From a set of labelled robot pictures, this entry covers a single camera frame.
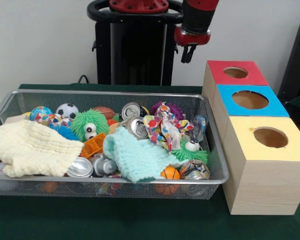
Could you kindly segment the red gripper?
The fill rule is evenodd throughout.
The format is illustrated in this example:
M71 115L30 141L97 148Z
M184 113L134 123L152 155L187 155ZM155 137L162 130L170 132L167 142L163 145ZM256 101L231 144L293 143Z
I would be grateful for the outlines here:
M177 45L183 47L181 62L190 63L197 45L206 45L210 37L211 31L209 29L203 34L194 34L187 32L182 27L176 27L174 30L174 39Z

